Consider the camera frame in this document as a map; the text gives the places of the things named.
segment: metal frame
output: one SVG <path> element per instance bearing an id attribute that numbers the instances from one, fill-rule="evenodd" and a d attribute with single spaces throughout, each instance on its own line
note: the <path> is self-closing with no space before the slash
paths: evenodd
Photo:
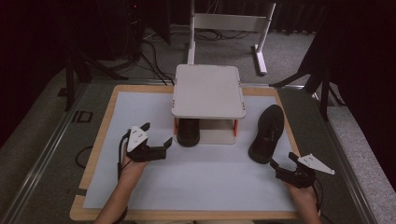
<path id="1" fill-rule="evenodd" d="M 361 220 L 366 224 L 377 224 L 375 215 L 368 204 L 364 192 L 361 189 L 358 178 L 354 175 L 352 167 L 349 164 L 347 155 L 345 154 L 341 144 L 338 141 L 337 136 L 332 129 L 332 125 L 329 122 L 324 122 L 324 130 L 327 131 L 328 136 L 331 138 L 333 155 L 335 156 L 335 161 L 340 167 L 340 173 L 344 178 L 346 187 L 350 193 L 350 196 L 355 203 L 356 209 L 361 215 Z"/>
<path id="2" fill-rule="evenodd" d="M 58 144 L 64 136 L 65 130 L 76 112 L 78 102 L 84 95 L 84 92 L 88 89 L 89 85 L 90 84 L 88 83 L 81 83 L 81 86 L 78 88 L 76 101 L 73 103 L 70 110 L 62 117 L 47 145 L 43 148 L 43 151 L 35 162 L 35 165 L 23 180 L 21 188 L 18 190 L 17 195 L 14 197 L 11 205 L 0 220 L 0 223 L 18 223 L 18 219 L 24 207 L 32 196 L 35 187 L 40 181 L 41 176 L 44 174 L 48 164 L 50 163 L 52 155 L 55 153 Z"/>
<path id="3" fill-rule="evenodd" d="M 215 29 L 215 30 L 237 30 L 249 32 L 261 32 L 259 44 L 255 45 L 256 59 L 262 75 L 267 74 L 262 47 L 271 24 L 271 19 L 275 10 L 275 3 L 271 3 L 270 10 L 266 17 L 236 16 L 236 15 L 220 15 L 195 13 L 195 1 L 191 0 L 191 16 L 190 16 L 190 45 L 187 64 L 194 64 L 195 55 L 195 29 Z"/>

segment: black cable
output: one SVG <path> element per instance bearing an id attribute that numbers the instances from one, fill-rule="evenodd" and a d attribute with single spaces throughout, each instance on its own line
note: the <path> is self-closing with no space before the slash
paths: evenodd
<path id="1" fill-rule="evenodd" d="M 163 82 L 163 84 L 165 84 L 165 86 L 167 86 L 168 84 L 165 82 L 165 80 L 160 76 L 160 74 L 157 73 L 157 71 L 155 71 L 155 68 L 153 67 L 153 65 L 151 64 L 151 62 L 149 61 L 149 59 L 143 54 L 140 53 L 140 55 L 142 55 L 143 59 L 146 60 L 146 62 L 148 62 L 148 65 L 150 65 L 150 67 L 152 68 L 152 71 L 154 72 L 154 74 Z"/>
<path id="2" fill-rule="evenodd" d="M 127 68 L 127 69 L 125 69 L 125 70 L 122 70 L 122 71 L 118 72 L 118 74 L 126 73 L 126 72 L 128 72 L 129 70 L 133 69 L 135 66 L 137 66 L 137 63 L 135 63 L 133 66 L 130 66 L 129 68 Z"/>
<path id="3" fill-rule="evenodd" d="M 328 221 L 330 224 L 334 224 L 326 215 L 324 215 L 323 213 L 320 213 L 321 217 L 324 217 L 324 219 L 326 219 L 326 221 Z"/>
<path id="4" fill-rule="evenodd" d="M 131 162 L 131 161 L 128 161 L 128 163 L 125 166 L 122 166 L 122 144 L 125 141 L 125 139 L 129 139 L 130 135 L 131 135 L 131 129 L 128 129 L 128 132 L 120 140 L 120 144 L 119 144 L 119 163 L 117 163 L 118 179 L 120 179 L 120 175 L 121 175 L 122 169 L 125 168 L 125 166 L 129 164 L 129 162 Z"/>
<path id="5" fill-rule="evenodd" d="M 77 164 L 79 167 L 81 167 L 81 168 L 83 168 L 83 169 L 85 169 L 85 167 L 86 167 L 86 165 L 83 165 L 83 164 L 81 164 L 81 163 L 78 161 L 79 156 L 82 154 L 82 152 L 84 152 L 84 151 L 86 151 L 86 150 L 88 150 L 88 149 L 92 149 L 92 148 L 93 148 L 93 146 L 84 147 L 82 150 L 80 150 L 80 151 L 78 152 L 78 154 L 77 154 L 76 157 L 75 157 L 75 161 L 76 161 L 76 164 Z"/>
<path id="6" fill-rule="evenodd" d="M 332 87 L 329 88 L 330 93 L 332 94 L 332 97 L 334 97 L 335 101 L 339 104 L 339 105 L 346 105 L 344 102 L 342 102 L 337 94 L 335 94 L 334 90 L 332 89 Z"/>
<path id="7" fill-rule="evenodd" d="M 121 70 L 121 69 L 124 69 L 124 68 L 134 67 L 138 63 L 138 61 L 139 61 L 139 58 L 137 58 L 135 60 L 132 59 L 132 58 L 129 58 L 127 62 L 121 63 L 121 64 L 117 64 L 115 66 L 110 66 L 110 67 L 108 67 L 108 69 L 113 70 L 113 71 L 118 71 L 118 70 Z"/>
<path id="8" fill-rule="evenodd" d="M 147 40 L 143 40 L 143 43 L 149 44 L 149 45 L 152 47 L 152 49 L 154 50 L 154 64 L 155 64 L 155 67 L 157 68 L 157 70 L 158 70 L 164 77 L 168 78 L 168 79 L 171 81 L 172 85 L 175 86 L 174 80 L 173 80 L 172 78 L 170 78 L 168 75 L 166 75 L 166 73 L 163 72 L 163 71 L 160 69 L 160 66 L 158 65 L 158 61 L 157 61 L 157 50 L 155 49 L 155 46 L 154 46 L 153 44 L 151 44 L 150 42 L 148 42 Z"/>
<path id="9" fill-rule="evenodd" d="M 152 72 L 152 73 L 155 73 L 154 70 L 149 69 L 149 68 L 147 68 L 147 67 L 143 67 L 142 65 L 137 64 L 136 66 L 138 66 L 139 68 L 143 68 L 143 69 L 149 70 L 149 71 Z"/>
<path id="10" fill-rule="evenodd" d="M 323 193 L 324 190 L 323 190 L 323 186 L 322 186 L 321 182 L 318 179 L 317 179 L 317 182 L 320 185 L 320 201 L 318 201 L 318 204 L 317 204 L 318 211 L 320 211 L 320 208 L 321 208 L 321 206 L 323 204 L 323 200 L 324 200 L 324 193 Z"/>
<path id="11" fill-rule="evenodd" d="M 205 36 L 205 35 L 197 35 L 197 36 L 200 36 L 201 38 L 203 38 L 204 40 L 208 40 L 208 41 L 219 41 L 219 40 L 227 40 L 227 39 L 243 39 L 243 38 L 247 37 L 250 34 L 250 32 L 247 32 L 246 35 L 240 36 L 241 34 L 245 33 L 245 32 L 240 32 L 237 35 L 227 36 L 227 35 L 224 35 L 222 32 L 217 31 L 217 30 L 202 30 L 200 33 L 212 33 L 212 34 L 216 35 L 216 37 L 214 37 L 214 38 L 213 37 L 208 37 L 208 36 Z"/>
<path id="12" fill-rule="evenodd" d="M 321 200 L 321 199 L 318 196 L 318 191 L 317 191 L 317 188 L 315 187 L 315 184 L 312 186 L 312 189 L 314 190 L 315 198 L 317 199 L 317 202 L 316 202 L 317 211 L 320 211 L 321 203 L 319 200 Z"/>

